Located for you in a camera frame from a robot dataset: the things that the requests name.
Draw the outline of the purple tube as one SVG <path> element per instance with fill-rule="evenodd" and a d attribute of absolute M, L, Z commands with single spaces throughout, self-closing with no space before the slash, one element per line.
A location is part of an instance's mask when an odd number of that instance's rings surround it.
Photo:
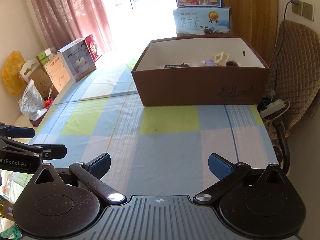
<path fill-rule="evenodd" d="M 214 62 L 213 60 L 207 59 L 207 60 L 203 60 L 203 61 L 201 61 L 201 62 L 202 62 L 202 64 L 203 64 L 204 66 L 207 66 L 207 67 L 213 67 L 213 66 L 215 66 L 215 62 Z"/>

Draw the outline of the cream zigzag holder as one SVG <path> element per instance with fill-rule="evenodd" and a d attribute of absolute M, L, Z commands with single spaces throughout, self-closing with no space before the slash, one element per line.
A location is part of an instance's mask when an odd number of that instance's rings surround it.
<path fill-rule="evenodd" d="M 214 63 L 216 65 L 223 66 L 228 61 L 228 59 L 229 59 L 229 54 L 223 51 L 214 56 Z"/>

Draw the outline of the black shaver box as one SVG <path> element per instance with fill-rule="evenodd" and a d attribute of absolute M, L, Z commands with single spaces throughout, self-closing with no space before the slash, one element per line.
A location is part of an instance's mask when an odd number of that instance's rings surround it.
<path fill-rule="evenodd" d="M 184 68 L 189 67 L 189 64 L 166 64 L 164 69 L 173 69 L 173 68 Z"/>

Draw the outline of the clear plastic bag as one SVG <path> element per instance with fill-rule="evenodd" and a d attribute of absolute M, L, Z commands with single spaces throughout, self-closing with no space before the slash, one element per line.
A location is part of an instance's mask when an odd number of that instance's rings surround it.
<path fill-rule="evenodd" d="M 38 120 L 47 112 L 45 101 L 37 90 L 34 80 L 29 81 L 18 105 L 21 113 L 31 121 Z"/>

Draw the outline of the brown cardboard carton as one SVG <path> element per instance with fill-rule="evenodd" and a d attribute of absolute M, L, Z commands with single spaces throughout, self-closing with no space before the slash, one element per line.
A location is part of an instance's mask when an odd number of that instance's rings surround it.
<path fill-rule="evenodd" d="M 34 81 L 35 87 L 45 99 L 48 98 L 51 88 L 50 96 L 56 98 L 71 77 L 59 55 L 55 55 L 44 67 L 34 70 L 29 79 Z"/>

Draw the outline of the checkered tablecloth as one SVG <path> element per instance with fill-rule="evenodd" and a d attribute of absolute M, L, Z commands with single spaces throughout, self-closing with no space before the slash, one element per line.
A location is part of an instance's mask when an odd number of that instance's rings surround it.
<path fill-rule="evenodd" d="M 276 162 L 271 141 L 253 105 L 144 107 L 132 63 L 100 65 L 57 96 L 28 144 L 63 144 L 54 167 L 111 156 L 103 182 L 126 196 L 190 196 L 216 182 L 208 157 L 256 168 Z"/>

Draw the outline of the yellow plastic bag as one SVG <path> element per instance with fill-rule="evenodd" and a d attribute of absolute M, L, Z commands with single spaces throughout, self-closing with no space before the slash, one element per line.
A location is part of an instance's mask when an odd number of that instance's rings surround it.
<path fill-rule="evenodd" d="M 25 82 L 20 78 L 25 60 L 20 51 L 13 51 L 2 66 L 2 80 L 7 92 L 11 95 L 19 95 L 25 88 Z"/>

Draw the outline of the white cutout cardboard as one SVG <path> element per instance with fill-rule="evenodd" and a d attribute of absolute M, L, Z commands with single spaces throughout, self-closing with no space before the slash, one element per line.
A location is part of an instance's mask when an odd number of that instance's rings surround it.
<path fill-rule="evenodd" d="M 42 69 L 43 65 L 40 63 L 39 59 L 35 57 L 34 59 L 28 60 L 19 71 L 18 75 L 22 81 L 27 85 L 29 83 L 30 75 L 38 70 Z"/>

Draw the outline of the white power strip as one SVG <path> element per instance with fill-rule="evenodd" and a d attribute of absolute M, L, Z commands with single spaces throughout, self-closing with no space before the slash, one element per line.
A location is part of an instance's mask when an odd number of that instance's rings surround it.
<path fill-rule="evenodd" d="M 281 109 L 283 109 L 286 106 L 285 102 L 282 99 L 278 99 L 272 103 L 270 103 L 269 105 L 266 106 L 265 110 L 262 110 L 260 112 L 260 116 L 262 118 L 265 118 Z"/>

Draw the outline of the white appliance box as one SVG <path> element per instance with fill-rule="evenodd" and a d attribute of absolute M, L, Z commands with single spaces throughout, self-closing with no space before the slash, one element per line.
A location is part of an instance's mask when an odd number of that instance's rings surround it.
<path fill-rule="evenodd" d="M 70 77 L 78 82 L 96 70 L 86 41 L 76 39 L 57 51 L 63 65 L 68 70 Z"/>

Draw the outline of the brown cardboard storage box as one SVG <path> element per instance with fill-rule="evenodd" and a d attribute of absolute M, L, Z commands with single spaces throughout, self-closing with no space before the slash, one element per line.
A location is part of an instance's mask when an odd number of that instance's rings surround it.
<path fill-rule="evenodd" d="M 238 67 L 207 67 L 221 52 Z M 164 69 L 166 64 L 189 67 Z M 151 41 L 132 70 L 144 106 L 255 105 L 270 69 L 255 49 L 235 35 L 193 35 Z"/>

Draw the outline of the red gift bag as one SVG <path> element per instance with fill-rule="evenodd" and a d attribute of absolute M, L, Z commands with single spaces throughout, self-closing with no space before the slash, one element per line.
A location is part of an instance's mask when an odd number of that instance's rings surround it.
<path fill-rule="evenodd" d="M 87 37 L 85 37 L 85 42 L 93 61 L 96 62 L 101 58 L 102 52 L 98 46 L 95 36 L 93 34 L 88 35 Z"/>

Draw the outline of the pink curtain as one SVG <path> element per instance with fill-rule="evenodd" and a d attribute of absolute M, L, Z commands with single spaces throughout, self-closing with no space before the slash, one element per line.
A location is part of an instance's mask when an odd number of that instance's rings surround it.
<path fill-rule="evenodd" d="M 49 47 L 60 49 L 92 34 L 98 48 L 107 52 L 110 26 L 103 0 L 31 0 L 31 4 Z"/>

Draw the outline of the blue milk carton box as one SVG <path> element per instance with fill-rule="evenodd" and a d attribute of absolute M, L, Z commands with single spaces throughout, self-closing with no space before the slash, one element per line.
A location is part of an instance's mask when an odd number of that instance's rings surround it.
<path fill-rule="evenodd" d="M 232 33 L 232 7 L 187 7 L 173 10 L 177 36 Z"/>

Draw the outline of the wall socket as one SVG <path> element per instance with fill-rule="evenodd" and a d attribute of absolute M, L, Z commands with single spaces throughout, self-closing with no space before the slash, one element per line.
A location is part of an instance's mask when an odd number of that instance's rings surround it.
<path fill-rule="evenodd" d="M 314 6 L 310 3 L 303 2 L 302 3 L 302 12 L 303 12 L 303 17 L 307 18 L 308 20 L 314 21 Z"/>
<path fill-rule="evenodd" d="M 300 0 L 291 0 L 292 3 L 292 12 L 299 16 L 302 16 L 302 1 Z"/>

